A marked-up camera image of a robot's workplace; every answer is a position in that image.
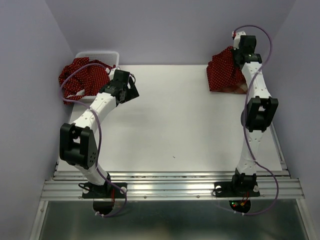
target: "lavender wall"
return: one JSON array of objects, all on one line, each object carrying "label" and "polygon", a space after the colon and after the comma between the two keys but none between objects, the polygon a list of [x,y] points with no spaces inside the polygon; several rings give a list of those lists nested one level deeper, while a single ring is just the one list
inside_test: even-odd
[{"label": "lavender wall", "polygon": [[[207,64],[231,32],[278,32],[295,0],[46,0],[74,54],[115,50],[121,64]],[[266,37],[251,30],[264,52]]]},{"label": "lavender wall", "polygon": [[320,67],[318,0],[297,0],[264,70],[279,99],[274,125],[291,174],[299,178],[320,235]]},{"label": "lavender wall", "polygon": [[0,0],[0,239],[29,239],[68,116],[58,75],[73,54],[44,0]]}]

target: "white surface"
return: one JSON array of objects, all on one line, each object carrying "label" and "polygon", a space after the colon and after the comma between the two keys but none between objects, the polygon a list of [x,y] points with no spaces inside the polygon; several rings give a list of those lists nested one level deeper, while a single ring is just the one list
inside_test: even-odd
[{"label": "white surface", "polygon": [[[244,139],[240,122],[244,95],[209,92],[206,65],[121,69],[135,75],[140,97],[119,105],[102,123],[99,163],[104,170],[236,169]],[[74,106],[70,121],[84,110]],[[257,159],[272,171],[282,169],[269,130],[261,140]],[[60,161],[57,170],[75,168]]]}]

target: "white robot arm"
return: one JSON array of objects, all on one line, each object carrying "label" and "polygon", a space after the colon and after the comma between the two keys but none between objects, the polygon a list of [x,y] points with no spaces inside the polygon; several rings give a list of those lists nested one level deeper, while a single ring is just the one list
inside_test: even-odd
[{"label": "white robot arm", "polygon": [[248,89],[249,102],[246,105],[246,111],[243,111],[241,116],[241,124],[244,127],[247,141],[244,138],[240,161],[236,166],[232,181],[216,182],[215,186],[219,186],[220,190],[216,191],[215,195],[217,197],[242,197],[248,193],[251,197],[258,197],[260,193],[256,163],[248,144],[253,155],[257,156],[262,136],[270,126],[277,110],[278,100],[271,97],[260,70],[262,59],[260,54],[255,53],[256,37],[246,35],[244,31],[233,32],[232,37],[234,64],[241,68],[247,85],[251,85]]},{"label": "white robot arm", "polygon": [[98,164],[99,153],[94,136],[98,129],[96,117],[101,123],[119,104],[139,96],[130,72],[116,68],[111,70],[109,77],[110,83],[100,89],[90,109],[71,124],[64,123],[60,128],[60,158],[88,179],[84,185],[90,189],[90,194],[82,195],[83,198],[103,198],[110,190],[105,180],[110,180],[110,175]]}]

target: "red polka dot cloth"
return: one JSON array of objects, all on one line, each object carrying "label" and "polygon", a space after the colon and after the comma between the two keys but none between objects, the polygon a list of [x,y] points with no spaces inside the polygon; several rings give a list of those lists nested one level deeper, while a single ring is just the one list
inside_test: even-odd
[{"label": "red polka dot cloth", "polygon": [[[115,65],[109,66],[98,60],[89,61],[89,57],[75,58],[70,65],[64,67],[62,73],[60,74],[60,86],[73,72],[86,64],[93,63],[101,64],[110,70],[115,67]],[[63,86],[63,97],[65,99],[79,100],[84,96],[95,96],[98,94],[101,87],[109,82],[110,78],[106,70],[104,70],[101,66],[88,66],[76,73]],[[71,102],[64,101],[64,104],[68,105],[71,104]]]},{"label": "red polka dot cloth", "polygon": [[232,46],[212,56],[208,63],[206,75],[211,92],[245,94],[248,90],[246,79],[240,67],[235,66]]}]

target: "white basket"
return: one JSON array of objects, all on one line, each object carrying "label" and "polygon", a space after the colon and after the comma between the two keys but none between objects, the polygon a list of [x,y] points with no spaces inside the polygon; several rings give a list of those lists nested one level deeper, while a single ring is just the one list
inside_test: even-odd
[{"label": "white basket", "polygon": [[[116,67],[119,65],[119,53],[116,51],[81,51],[75,56],[75,58],[85,57],[89,57],[89,61],[99,60],[111,67],[113,67],[113,65]],[[95,98],[96,96],[84,96],[80,101],[83,103],[91,103]]]}]

